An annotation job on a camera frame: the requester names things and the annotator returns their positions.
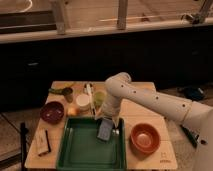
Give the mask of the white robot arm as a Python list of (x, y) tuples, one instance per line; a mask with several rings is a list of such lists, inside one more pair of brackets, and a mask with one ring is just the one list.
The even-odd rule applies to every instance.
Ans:
[(199, 135), (193, 171), (213, 170), (213, 107), (189, 99), (140, 89), (126, 72), (105, 81), (106, 98), (101, 115), (118, 118), (121, 102), (128, 99), (175, 121)]

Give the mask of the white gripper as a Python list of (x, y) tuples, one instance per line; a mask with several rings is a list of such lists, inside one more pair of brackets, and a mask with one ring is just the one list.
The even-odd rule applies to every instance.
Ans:
[(106, 118), (110, 118), (114, 124), (119, 123), (119, 109), (102, 109), (101, 115)]

